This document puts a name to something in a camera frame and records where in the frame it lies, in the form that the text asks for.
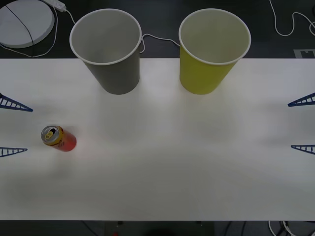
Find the black floor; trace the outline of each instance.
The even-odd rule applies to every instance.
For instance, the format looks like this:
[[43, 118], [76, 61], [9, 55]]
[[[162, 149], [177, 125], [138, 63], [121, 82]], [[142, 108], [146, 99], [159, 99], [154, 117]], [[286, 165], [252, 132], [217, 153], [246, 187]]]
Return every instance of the black floor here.
[[[80, 221], [0, 221], [1, 236], [272, 236], [266, 221], [248, 221], [243, 235], [244, 221], [234, 221], [226, 232], [228, 222], [117, 222], [86, 221], [91, 232]], [[310, 236], [315, 224], [289, 222], [290, 229], [297, 236]], [[272, 222], [277, 234], [279, 222]]]
[[[12, 0], [0, 1], [0, 7]], [[252, 46], [246, 58], [295, 58], [294, 49], [315, 49], [315, 36], [309, 32], [309, 23], [296, 15], [295, 32], [288, 37], [278, 35], [269, 0], [62, 0], [74, 20], [101, 8], [117, 8], [132, 14], [140, 23], [143, 33], [174, 39], [178, 42], [178, 29], [190, 13], [203, 8], [220, 8], [230, 11], [245, 21], [252, 34]], [[301, 12], [315, 21], [312, 14], [313, 0], [272, 0], [277, 14], [278, 29], [289, 33], [292, 29], [292, 13]], [[59, 27], [54, 48], [42, 58], [75, 58], [69, 46], [69, 34], [73, 27], [70, 16], [58, 12]], [[45, 53], [54, 40], [50, 35], [34, 46], [34, 55]], [[179, 48], [171, 42], [146, 38], [143, 58], [178, 58]], [[22, 49], [26, 54], [32, 48]], [[313, 53], [302, 53], [314, 58]], [[0, 58], [26, 58], [0, 48]]]

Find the gray paper cup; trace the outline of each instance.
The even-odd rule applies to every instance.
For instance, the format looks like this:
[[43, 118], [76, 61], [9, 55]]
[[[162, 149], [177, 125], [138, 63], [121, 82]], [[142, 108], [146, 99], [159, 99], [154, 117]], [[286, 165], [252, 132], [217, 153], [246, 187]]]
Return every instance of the gray paper cup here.
[[101, 9], [74, 25], [70, 46], [106, 91], [125, 94], [139, 82], [141, 35], [138, 21], [129, 13]]

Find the white cable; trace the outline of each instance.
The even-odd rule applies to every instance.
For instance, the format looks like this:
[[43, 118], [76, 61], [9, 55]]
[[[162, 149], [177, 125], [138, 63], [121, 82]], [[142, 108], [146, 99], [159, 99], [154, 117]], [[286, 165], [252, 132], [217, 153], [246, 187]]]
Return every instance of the white cable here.
[[273, 230], [271, 229], [270, 221], [268, 221], [268, 226], [269, 226], [269, 230], [270, 230], [270, 232], [272, 233], [272, 235], [273, 235], [273, 236], [277, 236], [277, 235], [273, 232]]
[[315, 25], [314, 25], [315, 22], [310, 21], [309, 18], [307, 18], [305, 15], [303, 15], [303, 14], [300, 13], [300, 12], [293, 12], [293, 14], [292, 14], [292, 22], [293, 22], [292, 31], [291, 31], [289, 34], [281, 34], [281, 33], [277, 30], [277, 19], [276, 19], [276, 13], [275, 13], [274, 7], [272, 6], [271, 0], [269, 0], [269, 2], [270, 2], [271, 9], [272, 9], [272, 11], [273, 11], [273, 13], [274, 13], [274, 18], [275, 18], [275, 30], [276, 30], [276, 32], [277, 32], [279, 35], [285, 37], [285, 36], [289, 36], [289, 35], [291, 35], [291, 34], [293, 33], [294, 27], [295, 27], [294, 14], [299, 14], [299, 15], [301, 15], [301, 16], [304, 16], [305, 19], [307, 19], [307, 20], [310, 22], [310, 26], [309, 26], [310, 32], [311, 32], [312, 35], [315, 36], [315, 34], [314, 34], [314, 33], [312, 32], [312, 30], [311, 30], [311, 26], [313, 26], [314, 29], [315, 29]]
[[12, 50], [12, 49], [9, 49], [9, 48], [3, 46], [2, 44], [0, 44], [0, 46], [1, 46], [2, 48], [4, 48], [4, 49], [9, 50], [9, 51], [13, 51], [13, 52], [15, 52], [15, 53], [22, 54], [22, 55], [24, 55], [24, 56], [27, 56], [27, 57], [31, 58], [31, 56], [29, 56], [29, 55], [26, 55], [26, 54], [24, 54], [24, 53], [20, 53], [20, 52], [14, 51], [14, 50]]
[[291, 235], [291, 236], [296, 236], [294, 235], [291, 230], [289, 229], [289, 227], [285, 224], [285, 221], [282, 221], [284, 228], [286, 229], [286, 231]]
[[66, 11], [67, 13], [69, 13], [69, 15], [70, 15], [70, 17], [71, 17], [71, 20], [72, 20], [72, 21], [73, 21], [73, 23], [75, 24], [75, 21], [74, 21], [74, 19], [73, 19], [72, 15], [71, 15], [71, 13], [70, 13], [67, 9], [65, 9], [64, 11]]
[[38, 55], [38, 56], [34, 56], [33, 58], [38, 58], [38, 57], [41, 57], [41, 56], [46, 55], [47, 53], [49, 53], [49, 51], [50, 51], [50, 50], [54, 47], [54, 45], [55, 45], [56, 38], [57, 38], [57, 29], [58, 29], [58, 16], [57, 16], [57, 12], [56, 12], [56, 9], [55, 9], [55, 7], [54, 7], [54, 6], [53, 6], [53, 9], [54, 9], [54, 11], [55, 11], [56, 18], [57, 18], [57, 20], [56, 20], [56, 31], [55, 31], [55, 39], [54, 39], [54, 43], [53, 43], [53, 45], [51, 46], [51, 48], [50, 48], [47, 52], [45, 52], [44, 54]]
[[146, 46], [145, 46], [144, 40], [143, 40], [143, 38], [144, 38], [145, 36], [150, 36], [150, 37], [152, 37], [152, 38], [156, 38], [156, 39], [159, 39], [159, 40], [171, 41], [171, 42], [173, 42], [174, 44], [176, 44], [177, 46], [180, 47], [180, 45], [179, 45], [177, 42], [175, 42], [174, 40], [172, 40], [172, 39], [169, 39], [169, 38], [159, 38], [159, 37], [156, 37], [156, 36], [154, 36], [154, 35], [152, 35], [152, 34], [145, 33], [144, 35], [142, 35], [143, 50], [142, 50], [140, 53], [143, 53], [143, 52], [146, 50]]
[[53, 7], [53, 9], [54, 9], [54, 11], [55, 11], [56, 19], [57, 19], [57, 20], [56, 20], [55, 39], [54, 39], [53, 45], [51, 46], [51, 48], [50, 48], [47, 52], [45, 52], [44, 54], [41, 54], [41, 55], [33, 56], [33, 57], [32, 57], [32, 56], [29, 56], [29, 55], [27, 55], [27, 54], [14, 51], [14, 50], [12, 50], [12, 49], [10, 49], [10, 48], [7, 48], [7, 47], [5, 47], [5, 46], [3, 46], [3, 45], [1, 45], [1, 44], [0, 44], [0, 46], [1, 46], [2, 48], [4, 48], [4, 49], [7, 49], [7, 50], [9, 50], [9, 51], [13, 51], [13, 52], [18, 53], [18, 54], [22, 54], [22, 55], [27, 56], [27, 57], [29, 57], [29, 58], [38, 58], [38, 57], [44, 56], [44, 55], [46, 55], [47, 53], [49, 53], [49, 51], [50, 51], [50, 50], [54, 47], [54, 45], [55, 45], [56, 38], [57, 38], [57, 29], [58, 29], [58, 15], [57, 15], [56, 9], [55, 9], [54, 7]]

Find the red soda can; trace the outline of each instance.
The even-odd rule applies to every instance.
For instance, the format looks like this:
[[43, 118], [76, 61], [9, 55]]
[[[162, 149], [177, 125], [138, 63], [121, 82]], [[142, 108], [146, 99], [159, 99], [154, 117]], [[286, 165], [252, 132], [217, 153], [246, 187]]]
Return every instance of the red soda can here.
[[44, 144], [60, 151], [71, 151], [77, 144], [75, 136], [60, 126], [49, 125], [40, 136]]

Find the white round device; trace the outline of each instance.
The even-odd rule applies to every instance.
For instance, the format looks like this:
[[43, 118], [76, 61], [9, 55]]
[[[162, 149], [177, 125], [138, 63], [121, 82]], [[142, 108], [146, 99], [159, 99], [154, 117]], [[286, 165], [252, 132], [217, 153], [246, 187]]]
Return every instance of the white round device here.
[[[38, 0], [17, 0], [7, 4], [28, 28], [34, 44], [43, 40], [53, 29], [55, 17], [45, 3]], [[9, 48], [32, 46], [30, 34], [6, 6], [0, 9], [0, 44]]]

